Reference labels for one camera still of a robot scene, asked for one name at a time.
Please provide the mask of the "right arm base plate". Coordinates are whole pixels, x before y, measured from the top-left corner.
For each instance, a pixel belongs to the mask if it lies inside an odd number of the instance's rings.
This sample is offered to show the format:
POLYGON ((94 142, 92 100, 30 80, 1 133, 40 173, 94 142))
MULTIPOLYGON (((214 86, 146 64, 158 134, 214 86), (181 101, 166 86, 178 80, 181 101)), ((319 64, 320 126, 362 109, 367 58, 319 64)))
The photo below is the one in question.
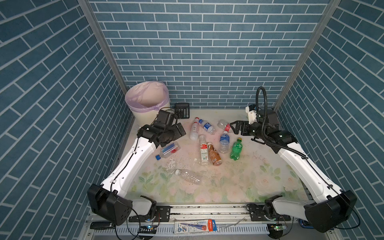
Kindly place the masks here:
POLYGON ((255 203, 250 203, 246 205, 246 210, 250 214, 252 222, 262 222, 262 221, 290 221, 291 217, 287 215, 278 215, 271 208, 266 207, 265 205, 259 205, 255 203))

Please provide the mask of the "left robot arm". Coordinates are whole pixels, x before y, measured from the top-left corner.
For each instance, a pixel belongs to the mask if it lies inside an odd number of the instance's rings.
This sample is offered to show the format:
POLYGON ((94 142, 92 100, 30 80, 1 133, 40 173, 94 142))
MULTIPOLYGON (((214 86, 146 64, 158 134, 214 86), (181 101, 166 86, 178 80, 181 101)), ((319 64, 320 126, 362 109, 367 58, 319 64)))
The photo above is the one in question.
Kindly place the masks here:
POLYGON ((153 220, 157 202, 145 196, 128 199, 128 189, 158 147, 165 147, 185 135, 182 124, 172 111, 159 110, 150 125, 138 130, 129 152, 112 173, 99 185, 89 187, 87 196, 92 212, 116 226, 125 223, 129 217, 136 217, 140 222, 153 220))

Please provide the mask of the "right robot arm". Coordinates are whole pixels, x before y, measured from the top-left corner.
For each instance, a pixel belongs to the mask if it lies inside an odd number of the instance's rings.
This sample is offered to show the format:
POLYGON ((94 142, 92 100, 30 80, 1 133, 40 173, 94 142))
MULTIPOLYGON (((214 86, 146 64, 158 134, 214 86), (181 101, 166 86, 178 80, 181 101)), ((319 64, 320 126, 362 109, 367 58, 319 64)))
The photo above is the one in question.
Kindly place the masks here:
POLYGON ((251 136, 253 142, 270 147, 288 163, 312 197, 309 201, 293 201, 282 195, 270 197, 265 200, 265 217, 271 221, 283 215, 296 217, 309 222, 320 233, 347 221, 354 213, 357 196, 327 177, 305 154, 293 134, 279 129, 274 111, 251 105, 246 112, 248 120, 229 124, 234 134, 251 136))

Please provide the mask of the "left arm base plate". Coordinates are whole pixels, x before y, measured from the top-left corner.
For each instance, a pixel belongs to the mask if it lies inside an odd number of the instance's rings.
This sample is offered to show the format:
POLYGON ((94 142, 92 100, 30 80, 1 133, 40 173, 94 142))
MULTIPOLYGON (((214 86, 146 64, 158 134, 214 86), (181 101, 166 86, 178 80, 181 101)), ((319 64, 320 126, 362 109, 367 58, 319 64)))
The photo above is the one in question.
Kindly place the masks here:
POLYGON ((151 223, 151 222, 169 222, 171 215, 170 206, 156 206, 156 209, 151 209, 150 212, 146 215, 139 215, 129 217, 130 223, 151 223))

